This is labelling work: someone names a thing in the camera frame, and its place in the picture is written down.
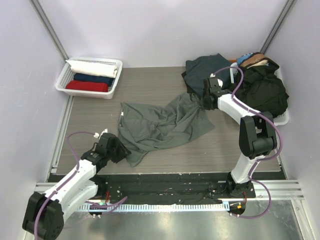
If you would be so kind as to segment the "grey t shirt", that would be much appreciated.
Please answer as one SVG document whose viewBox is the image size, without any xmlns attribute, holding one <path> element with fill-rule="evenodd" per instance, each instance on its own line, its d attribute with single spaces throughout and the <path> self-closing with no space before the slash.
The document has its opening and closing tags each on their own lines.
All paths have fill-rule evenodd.
<svg viewBox="0 0 320 240">
<path fill-rule="evenodd" d="M 136 167 L 149 152 L 175 148 L 207 134 L 215 126 L 194 93 L 182 93 L 166 106 L 121 103 L 118 138 Z"/>
</svg>

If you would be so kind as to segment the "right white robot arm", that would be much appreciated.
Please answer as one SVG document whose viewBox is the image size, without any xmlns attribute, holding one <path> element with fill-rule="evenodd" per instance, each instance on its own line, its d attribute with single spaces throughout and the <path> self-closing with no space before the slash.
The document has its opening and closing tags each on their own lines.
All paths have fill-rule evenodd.
<svg viewBox="0 0 320 240">
<path fill-rule="evenodd" d="M 256 112 L 223 90 L 217 77 L 203 80 L 201 104 L 206 110 L 218 109 L 239 124 L 240 157 L 226 179 L 225 192 L 232 198 L 244 197 L 252 189 L 251 177 L 259 161 L 277 146 L 273 116 Z"/>
</svg>

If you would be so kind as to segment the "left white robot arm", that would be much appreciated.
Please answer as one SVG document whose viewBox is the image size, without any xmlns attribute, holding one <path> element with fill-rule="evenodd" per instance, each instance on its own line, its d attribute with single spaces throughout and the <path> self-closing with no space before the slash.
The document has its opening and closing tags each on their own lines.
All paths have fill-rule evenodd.
<svg viewBox="0 0 320 240">
<path fill-rule="evenodd" d="M 112 133 L 104 131 L 93 136 L 97 142 L 75 158 L 76 165 L 67 175 L 45 192 L 34 192 L 28 199 L 22 228 L 36 240 L 55 240 L 82 204 L 91 198 L 102 199 L 108 185 L 98 172 L 108 162 L 118 163 L 131 154 Z"/>
</svg>

